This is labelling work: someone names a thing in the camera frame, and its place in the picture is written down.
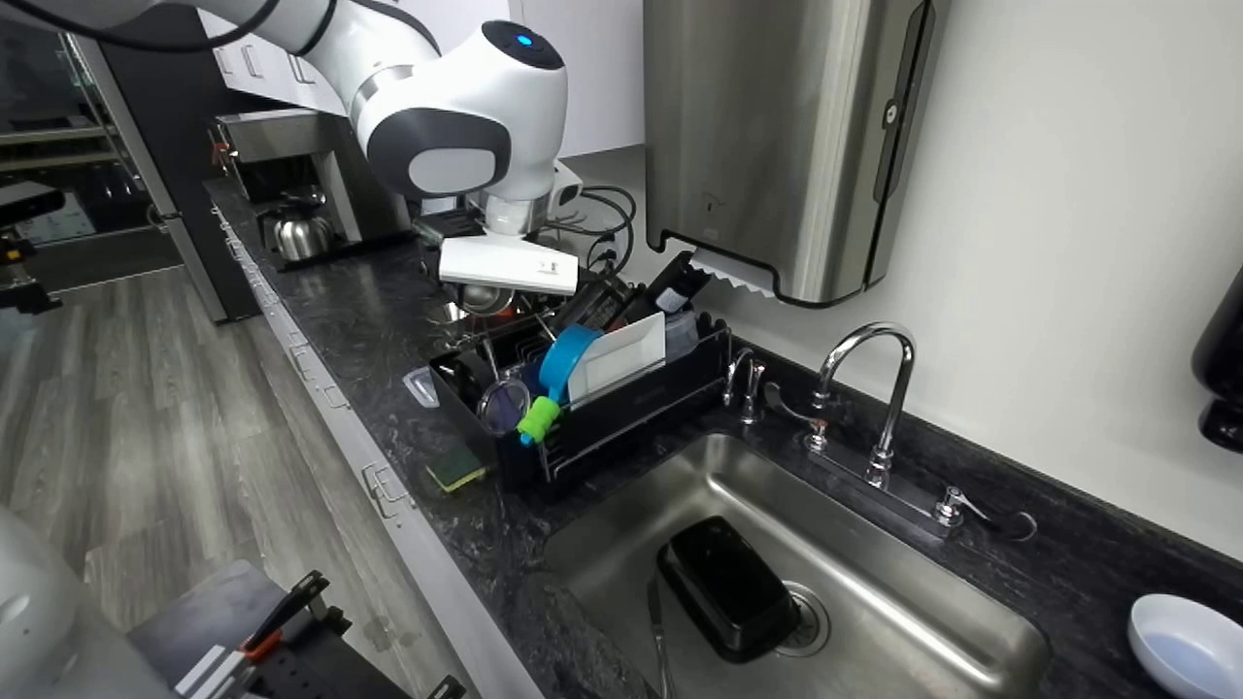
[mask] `black object in sink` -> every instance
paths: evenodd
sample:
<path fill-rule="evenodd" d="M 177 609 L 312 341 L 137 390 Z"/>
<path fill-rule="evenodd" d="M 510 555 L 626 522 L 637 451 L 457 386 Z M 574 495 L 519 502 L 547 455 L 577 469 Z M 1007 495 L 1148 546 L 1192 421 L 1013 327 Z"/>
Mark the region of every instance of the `black object in sink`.
<path fill-rule="evenodd" d="M 721 515 L 670 535 L 656 561 L 700 631 L 734 662 L 763 654 L 798 626 L 784 581 Z"/>

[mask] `wooden floor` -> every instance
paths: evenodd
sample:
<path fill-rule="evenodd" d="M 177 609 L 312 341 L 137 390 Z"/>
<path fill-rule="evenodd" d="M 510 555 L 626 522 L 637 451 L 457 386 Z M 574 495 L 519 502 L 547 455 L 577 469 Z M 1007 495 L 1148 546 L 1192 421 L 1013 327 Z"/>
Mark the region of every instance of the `wooden floor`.
<path fill-rule="evenodd" d="M 413 696 L 462 675 L 266 327 L 209 327 L 182 269 L 0 311 L 0 495 L 137 626 L 204 570 L 317 568 L 345 641 Z"/>

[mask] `white bowl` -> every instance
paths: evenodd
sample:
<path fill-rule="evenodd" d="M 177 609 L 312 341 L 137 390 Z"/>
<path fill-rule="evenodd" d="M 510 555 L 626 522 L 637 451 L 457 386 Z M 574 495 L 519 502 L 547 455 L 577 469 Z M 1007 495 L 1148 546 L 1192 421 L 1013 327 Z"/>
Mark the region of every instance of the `white bowl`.
<path fill-rule="evenodd" d="M 1143 595 L 1129 604 L 1139 662 L 1186 699 L 1243 699 L 1243 629 L 1188 596 Z"/>

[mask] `paper towel dispenser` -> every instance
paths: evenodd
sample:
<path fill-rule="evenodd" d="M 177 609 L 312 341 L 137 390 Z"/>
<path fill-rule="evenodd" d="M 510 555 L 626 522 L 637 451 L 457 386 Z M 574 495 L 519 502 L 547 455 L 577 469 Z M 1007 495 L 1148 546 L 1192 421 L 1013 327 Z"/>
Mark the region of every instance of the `paper towel dispenser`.
<path fill-rule="evenodd" d="M 649 245 L 826 308 L 885 274 L 942 0 L 649 0 Z"/>

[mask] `drain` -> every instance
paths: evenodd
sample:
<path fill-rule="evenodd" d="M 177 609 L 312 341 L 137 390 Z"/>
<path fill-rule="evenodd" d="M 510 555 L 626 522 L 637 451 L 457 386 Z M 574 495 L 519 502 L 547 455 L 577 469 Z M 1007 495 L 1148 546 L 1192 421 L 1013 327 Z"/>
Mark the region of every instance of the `drain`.
<path fill-rule="evenodd" d="M 778 644 L 778 651 L 813 654 L 826 644 L 826 629 L 831 629 L 826 609 L 805 581 L 784 578 L 784 591 L 798 609 L 798 626 L 784 635 L 784 644 Z"/>

